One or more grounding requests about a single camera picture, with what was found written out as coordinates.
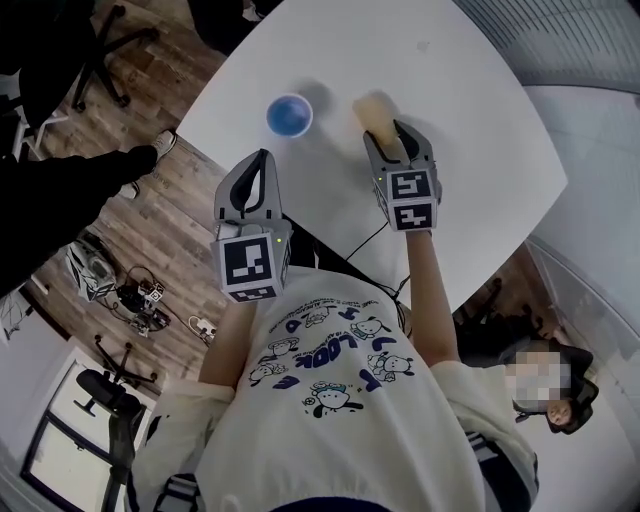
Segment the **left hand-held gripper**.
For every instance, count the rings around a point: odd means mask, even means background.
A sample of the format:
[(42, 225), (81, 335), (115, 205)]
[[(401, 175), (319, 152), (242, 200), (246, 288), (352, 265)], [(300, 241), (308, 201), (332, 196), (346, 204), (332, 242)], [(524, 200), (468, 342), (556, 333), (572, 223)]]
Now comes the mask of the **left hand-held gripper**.
[[(248, 205), (255, 179), (258, 196)], [(280, 296), (291, 256), (291, 223), (286, 219), (240, 220), (253, 212), (282, 216), (274, 156), (259, 149), (236, 164), (216, 190), (214, 209), (211, 253), (223, 294), (234, 303)]]

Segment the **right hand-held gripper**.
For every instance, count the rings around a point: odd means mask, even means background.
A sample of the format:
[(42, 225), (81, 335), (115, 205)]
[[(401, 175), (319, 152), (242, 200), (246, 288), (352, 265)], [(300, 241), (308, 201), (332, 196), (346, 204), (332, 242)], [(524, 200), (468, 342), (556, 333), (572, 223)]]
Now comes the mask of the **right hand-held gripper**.
[(378, 205), (393, 231), (431, 231), (442, 197), (432, 145), (413, 126), (399, 119), (393, 123), (408, 164), (389, 158), (370, 131), (363, 134)]

